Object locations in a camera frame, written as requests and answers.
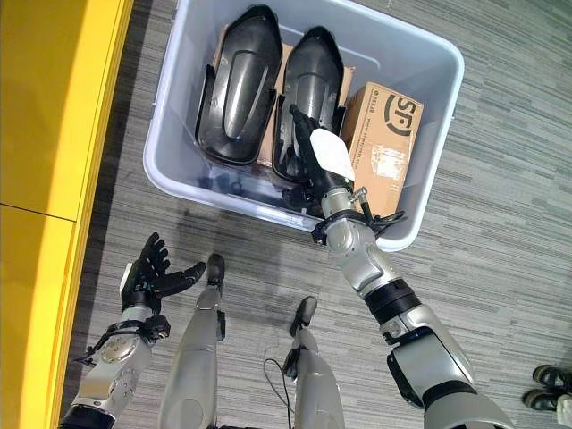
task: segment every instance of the gray carpet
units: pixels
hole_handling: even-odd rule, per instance
[[[390,258],[465,349],[478,388],[516,427],[556,428],[551,413],[525,408],[520,397],[534,387],[535,366],[572,365],[572,3],[364,3],[453,41],[466,61],[421,231]],[[227,261],[220,423],[286,426],[262,361],[283,359],[292,312],[311,293],[319,298],[313,332],[339,380],[347,427],[421,428],[422,413],[400,398],[386,368],[374,319],[307,233],[172,198],[148,181],[141,156],[172,9],[172,0],[138,1],[130,21],[70,354],[117,320],[123,267],[158,231],[175,269],[213,251]],[[156,427],[199,289],[164,300],[171,338],[155,347],[116,427]],[[69,365],[64,408],[79,377]]]

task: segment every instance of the black shoe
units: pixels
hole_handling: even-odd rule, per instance
[[[224,259],[220,255],[214,253],[208,258],[206,263],[206,283],[218,287],[219,292],[223,295],[224,281]]]
[[[525,393],[522,397],[522,401],[527,407],[538,411],[556,411],[556,404],[561,395],[561,392],[535,389]]]
[[[556,366],[538,366],[533,372],[533,379],[552,389],[572,392],[572,373]]]
[[[318,300],[315,297],[309,296],[302,299],[296,310],[294,322],[290,325],[288,332],[290,336],[295,337],[296,331],[302,326],[308,326],[312,320],[312,316],[318,307]]]

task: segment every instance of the shoe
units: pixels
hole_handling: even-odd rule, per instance
[[[224,281],[224,259],[220,255],[214,253],[206,262],[206,284],[218,287],[219,292],[223,295]]]
[[[522,397],[522,401],[531,409],[538,411],[556,411],[556,404],[561,395],[562,393],[560,392],[535,389],[525,393]]]
[[[198,145],[227,164],[252,164],[274,109],[282,63],[274,12],[253,6],[224,33],[217,65],[206,67],[195,134]]]
[[[296,331],[302,326],[310,325],[310,321],[312,320],[317,307],[318,300],[315,297],[308,296],[302,299],[296,310],[294,322],[292,322],[290,329],[288,330],[291,337],[295,337]]]
[[[338,107],[343,81],[343,61],[332,33],[324,27],[310,29],[294,47],[284,69],[283,94],[276,106],[274,172],[287,181],[306,183],[306,163],[301,158],[290,106],[338,134],[343,110]]]
[[[572,392],[572,373],[552,365],[540,365],[533,372],[533,379],[552,389]]]

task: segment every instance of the silver robot leg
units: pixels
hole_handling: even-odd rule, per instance
[[[221,293],[208,285],[190,319],[159,411],[160,429],[207,429],[215,426],[216,342],[224,336]]]
[[[344,429],[338,384],[308,328],[297,330],[290,354],[296,359],[296,429]]]

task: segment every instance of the sf logo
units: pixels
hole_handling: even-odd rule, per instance
[[[390,95],[385,103],[383,119],[385,125],[400,136],[411,134],[411,124],[415,113],[415,103],[402,97]]]

